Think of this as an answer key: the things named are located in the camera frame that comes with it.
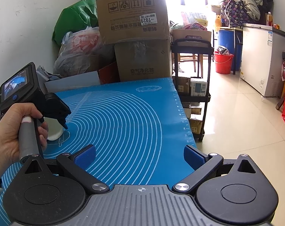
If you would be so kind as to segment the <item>person's left hand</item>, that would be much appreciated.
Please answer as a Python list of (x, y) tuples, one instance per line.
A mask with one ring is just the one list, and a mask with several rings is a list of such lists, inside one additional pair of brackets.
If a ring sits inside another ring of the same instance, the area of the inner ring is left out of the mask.
[(13, 163), (19, 161), (18, 131), (25, 116), (40, 119), (33, 103), (13, 104), (0, 121), (0, 179)]

